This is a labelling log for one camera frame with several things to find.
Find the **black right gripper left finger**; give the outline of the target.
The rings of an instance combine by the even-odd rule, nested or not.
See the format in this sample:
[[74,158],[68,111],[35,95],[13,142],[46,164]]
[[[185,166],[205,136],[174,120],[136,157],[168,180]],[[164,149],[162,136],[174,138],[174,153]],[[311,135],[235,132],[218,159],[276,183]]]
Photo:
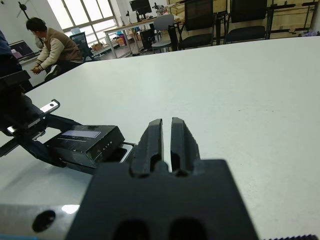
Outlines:
[[133,149],[130,171],[135,177],[147,176],[163,161],[163,120],[151,121],[143,132],[138,145]]

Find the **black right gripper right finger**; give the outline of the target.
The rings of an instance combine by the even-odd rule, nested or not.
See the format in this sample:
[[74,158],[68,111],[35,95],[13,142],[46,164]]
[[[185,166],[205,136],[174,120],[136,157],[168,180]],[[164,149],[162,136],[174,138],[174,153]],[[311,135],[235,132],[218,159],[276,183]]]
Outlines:
[[194,170],[194,162],[200,160],[198,144],[185,121],[173,117],[171,122],[170,157],[172,172],[186,177]]

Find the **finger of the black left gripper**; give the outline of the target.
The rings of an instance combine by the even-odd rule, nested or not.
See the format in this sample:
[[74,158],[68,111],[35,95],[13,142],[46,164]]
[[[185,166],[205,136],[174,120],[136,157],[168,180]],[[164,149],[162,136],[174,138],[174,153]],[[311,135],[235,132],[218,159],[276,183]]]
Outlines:
[[29,136],[17,137],[17,142],[36,159],[55,167],[66,167],[66,164],[41,142],[32,140]]
[[72,119],[61,117],[54,114],[49,114],[46,116],[47,127],[58,129],[60,131],[67,131],[73,126],[81,126],[79,122],[76,122]]

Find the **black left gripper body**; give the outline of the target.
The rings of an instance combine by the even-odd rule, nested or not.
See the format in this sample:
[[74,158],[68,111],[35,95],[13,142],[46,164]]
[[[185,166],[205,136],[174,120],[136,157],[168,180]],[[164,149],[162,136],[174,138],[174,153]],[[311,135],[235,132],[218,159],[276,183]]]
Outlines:
[[[13,94],[8,97],[8,100],[4,98],[0,100],[0,130],[12,137],[9,142],[0,147],[1,157],[20,146],[17,137],[28,136],[37,141],[43,136],[47,129],[46,116],[60,107],[60,103],[53,99],[39,108],[23,93]],[[55,150],[45,146],[59,157]]]

